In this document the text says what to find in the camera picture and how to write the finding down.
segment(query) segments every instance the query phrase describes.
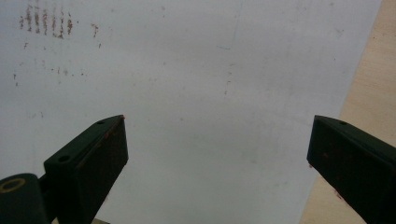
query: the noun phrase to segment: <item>wooden table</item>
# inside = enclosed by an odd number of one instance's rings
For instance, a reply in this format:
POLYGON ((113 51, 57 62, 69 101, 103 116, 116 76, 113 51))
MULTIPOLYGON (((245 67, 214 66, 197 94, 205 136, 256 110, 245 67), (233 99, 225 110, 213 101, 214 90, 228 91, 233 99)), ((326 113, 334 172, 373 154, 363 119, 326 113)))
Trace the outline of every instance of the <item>wooden table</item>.
MULTIPOLYGON (((340 119, 396 147, 396 0, 383 0, 340 119)), ((318 176, 300 224, 363 219, 318 176)))

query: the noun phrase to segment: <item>wooden surface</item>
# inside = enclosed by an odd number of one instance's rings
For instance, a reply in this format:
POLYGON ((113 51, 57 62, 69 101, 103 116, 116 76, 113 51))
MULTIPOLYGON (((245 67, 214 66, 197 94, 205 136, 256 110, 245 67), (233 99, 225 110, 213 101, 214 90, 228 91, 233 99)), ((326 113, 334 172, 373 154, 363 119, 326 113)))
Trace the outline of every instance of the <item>wooden surface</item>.
MULTIPOLYGON (((340 119, 396 146, 396 1, 384 0, 340 119)), ((365 223, 318 176, 300 224, 365 223)))

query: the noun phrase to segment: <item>screw hole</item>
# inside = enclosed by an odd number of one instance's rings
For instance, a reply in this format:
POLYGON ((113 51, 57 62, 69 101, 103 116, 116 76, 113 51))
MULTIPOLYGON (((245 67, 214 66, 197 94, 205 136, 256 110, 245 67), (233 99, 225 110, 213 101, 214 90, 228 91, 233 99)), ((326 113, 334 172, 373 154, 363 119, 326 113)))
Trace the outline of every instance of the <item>screw hole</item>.
POLYGON ((15 189, 22 187, 25 184, 25 179, 23 178, 15 178, 8 180, 6 183, 0 185, 0 193, 8 193, 15 189))
POLYGON ((70 157, 69 156, 62 156, 61 158, 59 158, 59 162, 65 162, 65 161, 68 161, 70 159, 70 157))

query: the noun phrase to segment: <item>white paper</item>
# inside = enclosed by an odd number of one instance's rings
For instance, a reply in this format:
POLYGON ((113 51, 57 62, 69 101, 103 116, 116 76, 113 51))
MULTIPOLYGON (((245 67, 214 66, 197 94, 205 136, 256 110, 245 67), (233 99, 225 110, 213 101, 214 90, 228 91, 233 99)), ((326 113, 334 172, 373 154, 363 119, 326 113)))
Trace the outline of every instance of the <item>white paper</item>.
POLYGON ((110 223, 297 223, 380 0, 2 1, 0 178, 124 114, 110 223))

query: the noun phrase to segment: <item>black plastic part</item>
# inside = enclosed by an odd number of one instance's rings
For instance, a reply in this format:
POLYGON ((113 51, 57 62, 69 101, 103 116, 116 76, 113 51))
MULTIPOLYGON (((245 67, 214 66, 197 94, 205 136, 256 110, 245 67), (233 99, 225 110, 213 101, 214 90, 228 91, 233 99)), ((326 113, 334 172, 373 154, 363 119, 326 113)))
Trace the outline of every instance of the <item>black plastic part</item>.
POLYGON ((37 176, 20 174, 0 181, 0 223, 50 223, 37 176))
POLYGON ((367 223, 396 223, 396 148, 315 116, 307 159, 367 223))
POLYGON ((59 222, 91 223, 127 161, 124 116, 94 123, 47 159, 59 222))
POLYGON ((38 179, 41 188, 41 194, 44 199, 44 204, 47 210, 48 220, 52 221, 56 218, 58 211, 58 204, 56 200, 56 192, 54 190, 53 184, 49 182, 46 175, 41 176, 38 179))

